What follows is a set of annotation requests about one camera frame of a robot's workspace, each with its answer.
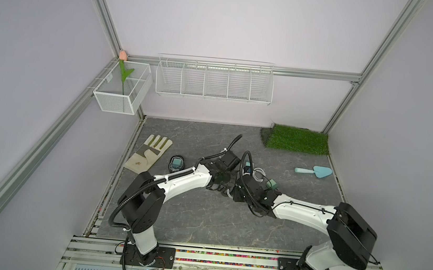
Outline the green charger block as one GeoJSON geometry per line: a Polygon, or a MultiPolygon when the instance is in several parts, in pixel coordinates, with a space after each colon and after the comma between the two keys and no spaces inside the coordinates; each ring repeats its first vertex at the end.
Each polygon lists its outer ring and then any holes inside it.
{"type": "Polygon", "coordinates": [[[266,183],[266,187],[267,187],[267,190],[273,190],[274,191],[278,188],[278,183],[274,179],[271,179],[266,183]]]}

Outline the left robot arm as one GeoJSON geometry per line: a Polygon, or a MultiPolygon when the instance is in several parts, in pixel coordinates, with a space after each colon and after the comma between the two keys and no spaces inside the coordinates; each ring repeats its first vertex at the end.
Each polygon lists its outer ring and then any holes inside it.
{"type": "Polygon", "coordinates": [[[190,168],[168,175],[153,176],[142,172],[129,185],[109,216],[111,227],[124,229],[141,257],[154,257],[159,244],[154,224],[168,200],[193,189],[225,188],[235,177],[240,163],[232,147],[242,138],[238,135],[221,152],[198,159],[190,168]]]}

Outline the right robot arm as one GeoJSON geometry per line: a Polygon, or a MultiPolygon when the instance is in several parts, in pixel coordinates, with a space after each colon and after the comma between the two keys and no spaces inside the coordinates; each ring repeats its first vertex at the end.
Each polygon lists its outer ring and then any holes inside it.
{"type": "Polygon", "coordinates": [[[252,155],[245,151],[232,192],[236,202],[246,203],[257,217],[291,220],[328,236],[326,242],[306,247],[298,260],[280,258],[280,270],[329,270],[336,266],[366,270],[370,263],[378,265],[372,254],[377,234],[352,205],[322,206],[294,199],[273,186],[261,187],[254,171],[252,155]]]}

